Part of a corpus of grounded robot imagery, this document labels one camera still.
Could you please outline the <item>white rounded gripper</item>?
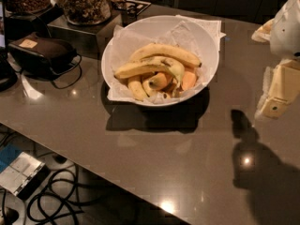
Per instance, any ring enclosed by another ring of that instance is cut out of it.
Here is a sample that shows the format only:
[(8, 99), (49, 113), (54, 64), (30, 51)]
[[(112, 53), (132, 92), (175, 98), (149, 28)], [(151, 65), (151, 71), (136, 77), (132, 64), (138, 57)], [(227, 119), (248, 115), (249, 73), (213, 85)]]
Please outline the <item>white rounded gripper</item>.
[(278, 119), (300, 94), (300, 0), (288, 0), (274, 20), (265, 22), (251, 38), (269, 42), (271, 53), (283, 58), (263, 74), (262, 96), (255, 118)]

